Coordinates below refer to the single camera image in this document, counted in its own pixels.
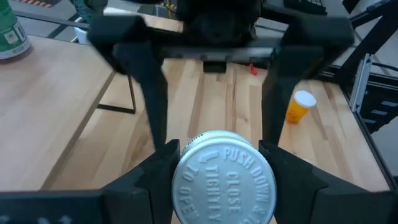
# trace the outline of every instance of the green can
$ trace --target green can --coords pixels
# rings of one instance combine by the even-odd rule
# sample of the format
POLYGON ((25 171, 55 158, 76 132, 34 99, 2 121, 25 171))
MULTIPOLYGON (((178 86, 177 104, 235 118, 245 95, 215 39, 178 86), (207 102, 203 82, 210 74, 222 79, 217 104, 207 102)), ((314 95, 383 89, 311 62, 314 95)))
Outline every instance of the green can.
POLYGON ((0 0, 0 60, 19 58, 31 49, 28 36, 7 0, 0 0))

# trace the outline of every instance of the white cap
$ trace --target white cap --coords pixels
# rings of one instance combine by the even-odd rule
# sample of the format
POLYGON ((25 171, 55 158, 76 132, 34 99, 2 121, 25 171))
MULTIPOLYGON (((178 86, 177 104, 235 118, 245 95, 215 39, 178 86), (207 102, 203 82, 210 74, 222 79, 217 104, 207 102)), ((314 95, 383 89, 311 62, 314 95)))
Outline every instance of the white cap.
POLYGON ((299 90, 294 94, 294 100, 296 103, 304 108, 313 108, 317 104, 317 99, 315 97, 305 91, 299 90))
POLYGON ((236 133, 208 131, 184 149, 172 183, 182 224, 268 224, 276 206, 268 162, 236 133))

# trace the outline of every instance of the red object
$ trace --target red object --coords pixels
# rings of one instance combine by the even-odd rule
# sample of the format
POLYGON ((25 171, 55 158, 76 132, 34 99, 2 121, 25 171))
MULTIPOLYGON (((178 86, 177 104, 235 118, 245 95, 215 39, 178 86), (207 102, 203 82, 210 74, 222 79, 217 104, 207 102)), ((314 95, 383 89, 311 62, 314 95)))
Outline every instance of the red object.
POLYGON ((254 76, 257 76, 257 74, 258 74, 256 68, 254 68, 254 64, 253 64, 253 63, 250 64, 250 72, 251 72, 252 75, 254 75, 254 76))

